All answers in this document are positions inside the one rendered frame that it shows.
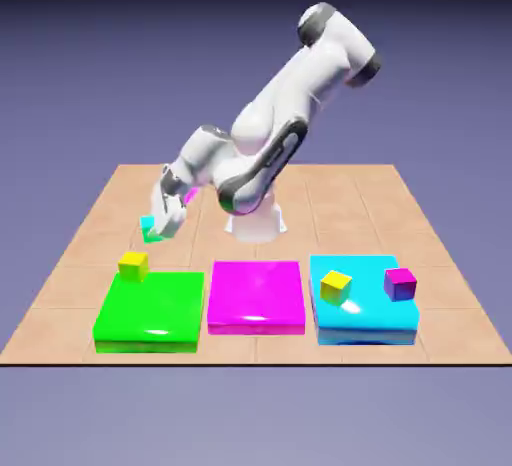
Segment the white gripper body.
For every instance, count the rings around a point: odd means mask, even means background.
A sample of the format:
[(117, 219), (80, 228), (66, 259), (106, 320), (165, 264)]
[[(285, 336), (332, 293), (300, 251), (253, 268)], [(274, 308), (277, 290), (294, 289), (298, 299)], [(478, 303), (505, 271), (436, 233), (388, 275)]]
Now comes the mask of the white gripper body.
[(151, 215), (153, 226), (151, 236), (172, 238), (186, 219), (186, 206), (179, 195), (164, 193), (159, 184), (153, 187), (151, 193)]

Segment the small cyan cube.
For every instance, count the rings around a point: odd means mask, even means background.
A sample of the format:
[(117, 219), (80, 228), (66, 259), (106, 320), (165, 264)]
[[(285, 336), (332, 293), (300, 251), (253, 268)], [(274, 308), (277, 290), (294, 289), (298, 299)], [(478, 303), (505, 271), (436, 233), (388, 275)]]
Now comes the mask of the small cyan cube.
[(154, 230), (154, 217), (142, 216), (139, 221), (143, 242), (145, 244), (163, 241), (164, 238)]

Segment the small yellow cube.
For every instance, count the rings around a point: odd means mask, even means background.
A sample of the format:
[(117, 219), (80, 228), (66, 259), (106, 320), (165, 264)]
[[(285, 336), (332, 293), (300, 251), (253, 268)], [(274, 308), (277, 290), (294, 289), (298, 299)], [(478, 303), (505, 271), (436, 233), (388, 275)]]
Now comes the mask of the small yellow cube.
[(351, 286), (351, 276), (331, 270), (321, 279), (320, 298), (333, 306), (339, 307), (349, 298)]
[(118, 272), (125, 281), (142, 282), (149, 273), (149, 258), (145, 252), (127, 251), (118, 261)]

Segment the small magenta cube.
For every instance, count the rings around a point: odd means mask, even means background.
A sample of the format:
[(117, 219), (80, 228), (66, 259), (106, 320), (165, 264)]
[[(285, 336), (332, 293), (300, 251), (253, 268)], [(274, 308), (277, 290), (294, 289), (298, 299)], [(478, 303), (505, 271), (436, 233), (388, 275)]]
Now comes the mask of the small magenta cube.
[(384, 275), (384, 291), (394, 301), (407, 301), (415, 297), (417, 279), (408, 268), (387, 269)]

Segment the large green box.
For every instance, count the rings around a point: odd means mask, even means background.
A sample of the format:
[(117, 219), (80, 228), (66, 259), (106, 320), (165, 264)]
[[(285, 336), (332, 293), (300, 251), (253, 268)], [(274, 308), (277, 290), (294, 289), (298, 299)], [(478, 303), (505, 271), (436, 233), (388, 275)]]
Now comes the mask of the large green box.
[(202, 272), (117, 274), (93, 326), (98, 353), (194, 353), (204, 301)]

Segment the large magenta box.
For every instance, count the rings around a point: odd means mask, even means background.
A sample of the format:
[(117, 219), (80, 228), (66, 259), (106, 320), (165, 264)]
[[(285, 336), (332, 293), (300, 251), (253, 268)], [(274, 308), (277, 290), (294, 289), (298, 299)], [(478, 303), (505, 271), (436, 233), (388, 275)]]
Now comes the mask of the large magenta box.
[(303, 335), (297, 261), (216, 261), (207, 311), (211, 335)]

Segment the large cyan box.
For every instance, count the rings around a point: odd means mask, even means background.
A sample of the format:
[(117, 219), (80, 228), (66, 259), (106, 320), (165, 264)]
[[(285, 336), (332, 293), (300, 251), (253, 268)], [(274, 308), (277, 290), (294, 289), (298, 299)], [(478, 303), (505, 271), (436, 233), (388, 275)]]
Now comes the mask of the large cyan box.
[[(309, 289), (320, 345), (412, 345), (420, 313), (412, 299), (394, 302), (384, 289), (385, 273), (399, 266), (392, 255), (312, 255)], [(331, 271), (352, 278), (340, 306), (320, 297), (321, 280)]]

